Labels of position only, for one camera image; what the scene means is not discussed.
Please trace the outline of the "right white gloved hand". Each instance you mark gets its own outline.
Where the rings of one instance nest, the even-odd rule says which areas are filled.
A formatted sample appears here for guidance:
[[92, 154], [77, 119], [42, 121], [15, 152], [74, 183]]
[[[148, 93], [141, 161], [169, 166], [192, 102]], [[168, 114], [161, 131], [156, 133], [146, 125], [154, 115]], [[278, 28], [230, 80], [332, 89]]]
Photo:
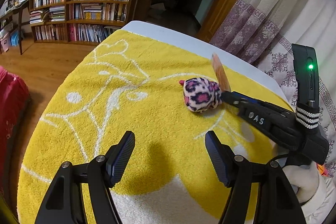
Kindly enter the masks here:
[[319, 172], [315, 162], [310, 165], [287, 165], [283, 169], [291, 185], [298, 188], [296, 196], [299, 203], [309, 201], [319, 186]]

